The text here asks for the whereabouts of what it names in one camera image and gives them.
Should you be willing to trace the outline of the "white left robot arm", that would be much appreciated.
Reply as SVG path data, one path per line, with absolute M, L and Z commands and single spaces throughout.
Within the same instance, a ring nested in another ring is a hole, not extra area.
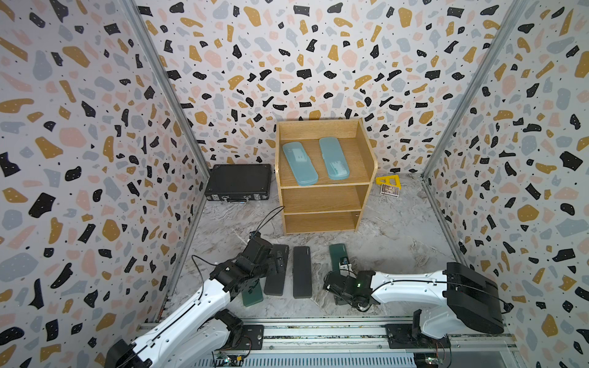
M 118 340 L 108 351 L 106 367 L 187 367 L 213 351 L 238 347 L 242 320 L 227 306 L 254 290 L 262 278 L 285 272 L 288 249 L 273 245 L 258 231 L 236 257 L 214 266 L 202 287 L 155 328 L 134 342 Z

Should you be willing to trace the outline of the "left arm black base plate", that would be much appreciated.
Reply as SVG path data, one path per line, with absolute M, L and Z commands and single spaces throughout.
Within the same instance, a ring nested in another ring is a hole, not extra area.
M 265 327 L 262 324 L 244 325 L 229 333 L 222 350 L 260 351 L 263 346 Z

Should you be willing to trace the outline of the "light blue pencil case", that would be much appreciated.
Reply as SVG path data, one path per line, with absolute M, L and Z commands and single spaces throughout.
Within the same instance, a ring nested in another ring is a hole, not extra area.
M 339 139 L 333 136 L 324 137 L 319 140 L 319 144 L 329 179 L 348 179 L 351 170 L 349 169 Z
M 302 143 L 287 143 L 282 147 L 282 150 L 297 184 L 300 186 L 312 186 L 317 183 L 318 173 Z

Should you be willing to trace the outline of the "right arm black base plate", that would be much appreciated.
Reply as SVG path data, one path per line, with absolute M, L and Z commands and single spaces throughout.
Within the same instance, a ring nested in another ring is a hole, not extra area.
M 386 324 L 385 334 L 390 349 L 446 349 L 450 347 L 448 337 L 436 340 L 423 334 L 414 335 L 410 324 Z

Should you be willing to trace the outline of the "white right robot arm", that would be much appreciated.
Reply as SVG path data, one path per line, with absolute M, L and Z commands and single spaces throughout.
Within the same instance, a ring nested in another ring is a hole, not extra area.
M 458 262 L 426 274 L 331 271 L 323 289 L 360 312 L 392 302 L 425 305 L 414 312 L 413 329 L 436 340 L 464 328 L 503 334 L 502 316 L 510 311 L 497 283 Z

